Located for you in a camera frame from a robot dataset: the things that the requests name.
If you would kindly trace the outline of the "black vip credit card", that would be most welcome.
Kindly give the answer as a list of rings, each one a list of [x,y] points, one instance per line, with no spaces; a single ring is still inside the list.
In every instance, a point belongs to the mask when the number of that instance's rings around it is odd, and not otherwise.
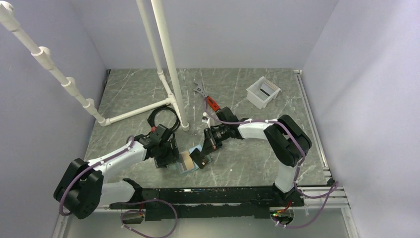
[[[201,150],[199,150],[198,148],[195,148],[190,153],[190,157],[200,169],[203,169],[209,163],[209,160],[206,158],[205,155],[202,154]]]

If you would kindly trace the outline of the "gold card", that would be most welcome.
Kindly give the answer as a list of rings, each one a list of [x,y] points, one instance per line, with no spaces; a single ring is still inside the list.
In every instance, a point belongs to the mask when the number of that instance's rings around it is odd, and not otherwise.
[[[181,172],[186,173],[196,168],[196,165],[190,157],[189,151],[183,151],[180,153],[180,168]]]

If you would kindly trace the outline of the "green card holder wallet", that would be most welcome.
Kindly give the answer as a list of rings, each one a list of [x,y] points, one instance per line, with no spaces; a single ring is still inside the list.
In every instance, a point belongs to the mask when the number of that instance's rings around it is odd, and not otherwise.
[[[177,170],[180,175],[185,175],[188,173],[191,173],[197,169],[202,169],[204,166],[209,164],[211,162],[211,157],[209,155],[205,155],[202,157],[199,161],[199,164],[197,164],[193,158],[191,157],[191,154],[194,150],[198,150],[201,152],[202,146],[197,145],[193,148],[190,148],[189,150],[186,150],[184,152],[179,152],[179,149],[177,146],[174,147],[173,155],[175,156],[175,161],[167,165],[166,167],[169,170]]]

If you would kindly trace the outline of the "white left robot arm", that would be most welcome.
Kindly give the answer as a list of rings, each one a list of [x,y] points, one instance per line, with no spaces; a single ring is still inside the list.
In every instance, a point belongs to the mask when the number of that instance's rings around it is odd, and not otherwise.
[[[101,206],[123,204],[136,208],[144,199],[142,187],[129,178],[108,180],[149,158],[158,168],[165,168],[178,157],[173,130],[160,124],[146,135],[129,136],[125,145],[104,156],[88,161],[77,158],[69,164],[53,193],[59,213],[84,219]]]

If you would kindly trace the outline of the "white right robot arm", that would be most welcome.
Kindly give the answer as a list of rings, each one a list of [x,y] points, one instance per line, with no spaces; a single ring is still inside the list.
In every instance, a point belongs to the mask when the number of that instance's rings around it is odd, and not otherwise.
[[[279,206],[290,202],[299,162],[312,147],[309,137],[289,115],[261,121],[238,119],[229,107],[218,110],[216,115],[220,124],[204,130],[203,145],[190,153],[192,160],[202,169],[208,163],[207,155],[220,149],[226,139],[265,140],[280,161],[273,200]]]

